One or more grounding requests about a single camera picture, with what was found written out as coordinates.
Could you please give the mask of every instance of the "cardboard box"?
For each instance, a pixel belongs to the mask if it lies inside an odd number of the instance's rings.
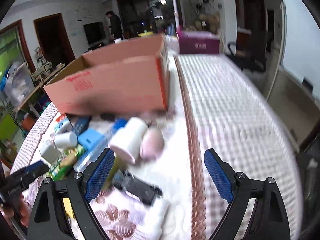
[[[177,31],[180,54],[219,54],[220,39],[210,32]]]
[[[62,114],[165,110],[169,65],[164,37],[135,38],[87,52],[44,90]]]

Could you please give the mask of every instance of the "orange cardboard box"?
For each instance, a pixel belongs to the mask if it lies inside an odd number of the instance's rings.
[[[135,38],[87,52],[44,90],[62,114],[165,110],[169,63],[164,37]]]

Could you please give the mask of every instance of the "purple box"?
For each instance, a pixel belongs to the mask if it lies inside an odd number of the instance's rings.
[[[219,54],[220,38],[210,32],[177,31],[180,54]]]

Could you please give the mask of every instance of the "human hand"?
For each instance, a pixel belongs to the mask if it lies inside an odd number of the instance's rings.
[[[25,202],[23,201],[23,195],[20,195],[20,217],[21,217],[21,224],[25,227],[29,226],[29,211],[27,209],[27,206]],[[11,225],[10,219],[13,218],[14,212],[13,209],[10,207],[1,207],[1,213],[5,220],[8,222],[9,225]]]

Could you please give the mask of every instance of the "table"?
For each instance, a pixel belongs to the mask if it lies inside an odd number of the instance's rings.
[[[43,86],[50,81],[56,74],[58,74],[61,70],[63,70],[63,68],[66,65],[63,64],[61,68],[58,68],[56,70],[54,70],[52,73],[50,73],[49,75],[47,75],[45,78],[41,79],[39,84],[35,87],[35,89],[33,89],[29,95],[27,97],[25,97],[25,99],[21,102],[20,105],[16,106],[13,109],[14,113],[17,113],[18,111],[20,111],[21,108],[23,108],[23,106],[29,101],[29,99],[34,95],[34,93],[36,93],[40,88],[43,88]],[[36,115],[37,118],[40,117],[39,113],[36,111],[36,109],[34,108],[34,106],[32,104],[28,104],[30,107],[30,110]]]
[[[174,115],[162,128],[166,148],[155,162],[129,166],[129,171],[138,178],[159,185],[170,202],[161,239],[208,239],[219,223],[228,203],[220,198],[203,165],[205,150],[214,148],[235,171],[243,171],[252,179],[265,180],[269,176],[276,179],[286,206],[291,239],[296,240],[302,219],[299,173],[290,144],[272,109],[227,57],[178,55],[175,60],[170,56],[169,107],[174,107]],[[50,104],[22,145],[12,172],[40,159],[38,148],[50,138],[57,114]],[[90,125],[95,128],[98,121],[93,120]],[[25,197],[30,208],[40,184],[38,180],[30,185]],[[124,209],[132,208],[134,212],[130,214],[136,223],[146,212],[137,206],[120,207],[119,198],[116,191],[104,191],[91,203],[107,232],[110,225],[115,226],[106,217],[107,209],[116,207],[123,213]],[[252,209],[250,201],[235,239],[243,237]],[[131,215],[128,218],[132,225],[133,218]],[[71,226],[79,232],[76,225]],[[128,240],[142,239],[143,232],[132,230],[131,234]]]

